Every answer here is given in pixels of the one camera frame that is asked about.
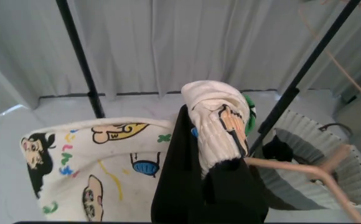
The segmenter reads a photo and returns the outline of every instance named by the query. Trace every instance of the clothes hanger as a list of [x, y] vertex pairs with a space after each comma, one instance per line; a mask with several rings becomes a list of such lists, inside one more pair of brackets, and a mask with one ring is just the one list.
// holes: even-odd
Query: clothes hanger
[[[331, 164], [336, 163], [339, 157], [330, 159]], [[356, 223], [361, 223], [361, 214], [354, 208], [349, 206], [349, 199], [345, 192], [337, 185], [335, 180], [328, 173], [328, 170], [324, 170], [320, 166], [309, 165], [297, 165], [288, 162], [269, 161], [266, 159], [257, 159], [252, 157], [244, 158], [245, 162], [249, 166], [259, 166], [272, 169], [285, 169], [307, 173], [318, 177], [326, 187], [334, 194], [335, 199], [339, 202], [341, 207], [348, 213], [349, 217]]]
[[[327, 2], [329, 2], [329, 0], [324, 0], [321, 1], [320, 4], [321, 5], [325, 5]], [[311, 27], [311, 25], [308, 23], [306, 17], [304, 16], [304, 14], [302, 13], [302, 4], [300, 5], [299, 9], [298, 9], [298, 14], [300, 16], [300, 18], [302, 19], [302, 22], [305, 24], [305, 26], [307, 27], [307, 29], [310, 31], [310, 33], [312, 34], [312, 36], [316, 39], [319, 40], [318, 35], [316, 33], [316, 31]], [[338, 69], [345, 75], [345, 77], [347, 77], [347, 79], [349, 80], [349, 82], [351, 82], [357, 89], [359, 92], [361, 92], [361, 87], [358, 83], [355, 82], [355, 80], [349, 75], [349, 73], [343, 68], [343, 66], [337, 61], [337, 59], [335, 59], [335, 57], [333, 56], [333, 54], [327, 50], [326, 48], [324, 49], [324, 52], [330, 57], [330, 59], [334, 62], [334, 64], [338, 67]]]

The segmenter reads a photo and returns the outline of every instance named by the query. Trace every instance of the striped laundry basket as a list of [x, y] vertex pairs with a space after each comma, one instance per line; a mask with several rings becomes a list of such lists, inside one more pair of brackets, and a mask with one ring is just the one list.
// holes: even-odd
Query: striped laundry basket
[[[319, 166], [345, 141], [323, 125], [287, 110], [273, 127], [275, 135], [293, 150], [292, 163]], [[361, 162], [352, 146], [349, 155], [332, 173], [339, 187], [347, 194], [350, 205], [361, 208]], [[262, 147], [253, 157], [265, 159]], [[332, 193], [321, 181], [311, 182], [302, 172], [250, 167], [256, 181], [264, 189], [265, 199], [271, 208], [278, 210], [315, 210], [340, 208]]]

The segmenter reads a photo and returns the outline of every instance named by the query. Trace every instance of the white floor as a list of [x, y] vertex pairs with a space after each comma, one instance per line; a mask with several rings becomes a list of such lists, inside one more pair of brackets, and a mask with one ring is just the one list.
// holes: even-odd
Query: white floor
[[[273, 92], [248, 93], [257, 107], [257, 127], [266, 118], [279, 96]], [[115, 101], [101, 99], [107, 118], [139, 116], [176, 120], [179, 108], [184, 104], [181, 95], [119, 96]], [[330, 114], [336, 100], [328, 91], [309, 91], [297, 97], [291, 109], [322, 123], [333, 122]], [[56, 98], [41, 100], [40, 106], [30, 111], [19, 108], [0, 116], [0, 223], [26, 220], [44, 220], [37, 206], [29, 182], [26, 162], [19, 149], [21, 136], [34, 129], [73, 121], [94, 119], [87, 98]], [[345, 134], [333, 128], [333, 132]], [[249, 137], [250, 144], [257, 132]], [[315, 210], [286, 212], [270, 210], [266, 222], [350, 222], [342, 210]]]

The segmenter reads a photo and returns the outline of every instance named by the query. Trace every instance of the black metal rod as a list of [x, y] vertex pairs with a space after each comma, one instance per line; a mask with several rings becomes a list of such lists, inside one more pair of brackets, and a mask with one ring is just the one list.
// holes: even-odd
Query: black metal rod
[[105, 112], [101, 107], [98, 91], [96, 90], [95, 82], [93, 81], [87, 58], [82, 49], [80, 37], [78, 36], [77, 29], [75, 28], [74, 20], [71, 16], [70, 8], [68, 7], [68, 2], [67, 0], [56, 0], [56, 3], [59, 7], [60, 14], [62, 15], [64, 24], [66, 26], [68, 36], [70, 37], [71, 43], [73, 44], [75, 55], [77, 56], [78, 62], [80, 63], [83, 76], [87, 82], [89, 89], [88, 98], [93, 112], [95, 112], [96, 118], [104, 118]]
[[295, 99], [295, 97], [299, 93], [299, 89], [297, 88], [298, 83], [304, 78], [307, 71], [312, 67], [313, 63], [316, 59], [320, 56], [323, 52], [327, 44], [331, 41], [331, 39], [335, 36], [337, 31], [341, 28], [342, 24], [348, 19], [350, 14], [354, 11], [356, 6], [358, 6], [360, 0], [350, 0], [348, 4], [344, 7], [342, 12], [338, 15], [337, 19], [331, 25], [330, 29], [326, 32], [322, 40], [313, 50], [312, 54], [306, 60], [305, 64], [302, 66], [300, 71], [295, 76], [294, 80], [290, 83], [287, 87], [286, 91], [284, 92], [283, 96], [274, 106], [268, 117], [260, 126], [258, 132], [260, 136], [254, 142], [254, 145], [250, 148], [250, 155], [254, 153], [255, 149], [262, 143], [262, 140], [265, 136], [270, 132], [276, 122], [279, 120], [280, 116], [286, 111], [287, 107], [291, 104], [291, 102]]

